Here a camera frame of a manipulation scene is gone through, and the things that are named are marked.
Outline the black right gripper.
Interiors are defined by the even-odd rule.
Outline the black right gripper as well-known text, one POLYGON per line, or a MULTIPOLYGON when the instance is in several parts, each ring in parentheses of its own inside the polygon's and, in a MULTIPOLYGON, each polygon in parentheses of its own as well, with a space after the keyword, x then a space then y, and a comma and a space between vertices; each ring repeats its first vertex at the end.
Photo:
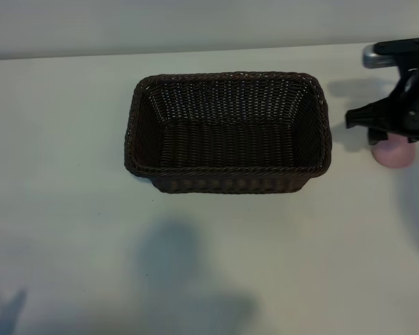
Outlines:
POLYGON ((375 146, 386 141, 392 134, 409 136, 409 142, 419 140, 419 64, 401 63, 397 66, 400 79, 390 94, 363 107, 348 110, 345 115, 347 128, 364 126, 379 128, 382 109, 391 123, 391 131, 368 130, 368 143, 375 146))

